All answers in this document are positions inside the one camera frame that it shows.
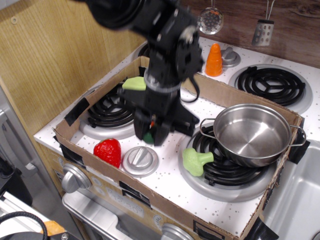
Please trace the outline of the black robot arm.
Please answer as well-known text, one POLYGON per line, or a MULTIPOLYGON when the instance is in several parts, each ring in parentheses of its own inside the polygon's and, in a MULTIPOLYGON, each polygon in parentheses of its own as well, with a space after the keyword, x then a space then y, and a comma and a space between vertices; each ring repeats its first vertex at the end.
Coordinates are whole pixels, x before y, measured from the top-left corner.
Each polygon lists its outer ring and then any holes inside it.
POLYGON ((203 67, 197 19, 176 0, 88 0, 92 16, 113 31, 131 30, 146 38, 149 65, 145 89, 127 84, 118 91, 134 111, 135 135, 160 146, 170 132, 187 136, 199 119, 181 102, 181 84, 193 82, 203 67))

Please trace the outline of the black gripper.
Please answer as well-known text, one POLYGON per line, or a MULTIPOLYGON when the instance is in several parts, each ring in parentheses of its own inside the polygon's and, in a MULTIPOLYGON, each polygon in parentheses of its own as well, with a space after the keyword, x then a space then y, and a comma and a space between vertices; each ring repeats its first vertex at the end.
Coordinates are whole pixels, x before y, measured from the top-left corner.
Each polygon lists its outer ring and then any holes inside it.
POLYGON ((144 139, 154 121, 156 147, 163 144, 170 132, 191 136, 199 123, 199 118, 183 106, 179 90, 160 93, 149 88, 145 91, 120 88, 118 94, 134 112, 134 131, 139 140, 144 139))

